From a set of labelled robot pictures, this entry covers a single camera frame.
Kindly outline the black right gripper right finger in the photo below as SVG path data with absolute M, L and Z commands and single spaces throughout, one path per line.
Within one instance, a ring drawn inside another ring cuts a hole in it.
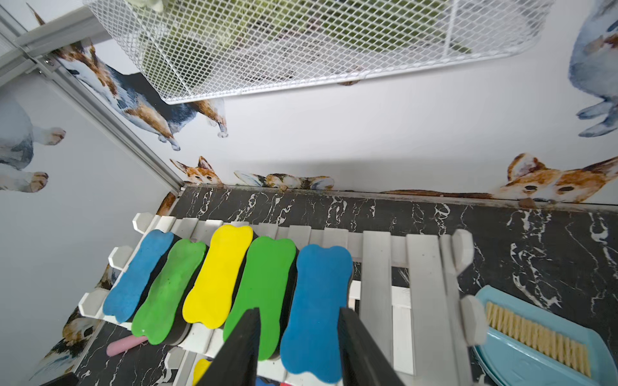
M 343 385 L 404 386 L 353 310 L 340 309 L 337 331 Z

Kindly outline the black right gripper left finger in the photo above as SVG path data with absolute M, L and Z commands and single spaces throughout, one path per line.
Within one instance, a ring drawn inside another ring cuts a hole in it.
M 260 334 L 261 320 L 259 309 L 247 310 L 197 385 L 255 385 Z

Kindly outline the blue eraser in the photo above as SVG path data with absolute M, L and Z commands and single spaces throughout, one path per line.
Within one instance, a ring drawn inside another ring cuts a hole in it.
M 118 323 L 132 320 L 177 240 L 174 233 L 158 229 L 146 234 L 128 269 L 109 292 L 103 305 L 105 315 L 114 317 Z
M 348 306 L 353 262 L 341 247 L 309 244 L 296 262 L 297 283 L 291 313 L 280 345 L 284 368 L 311 373 L 325 384 L 342 379 L 337 325 Z

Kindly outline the green eraser top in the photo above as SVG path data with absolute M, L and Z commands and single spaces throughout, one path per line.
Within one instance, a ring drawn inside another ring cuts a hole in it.
M 289 239 L 260 236 L 249 246 L 237 296 L 224 325 L 228 339 L 248 310 L 259 309 L 260 342 L 258 359 L 269 360 L 278 353 L 285 318 L 295 287 L 298 249 Z
M 191 328 L 182 315 L 183 302 L 204 262 L 207 244 L 182 239 L 172 246 L 164 267 L 131 324 L 135 337 L 151 345 L 179 344 Z

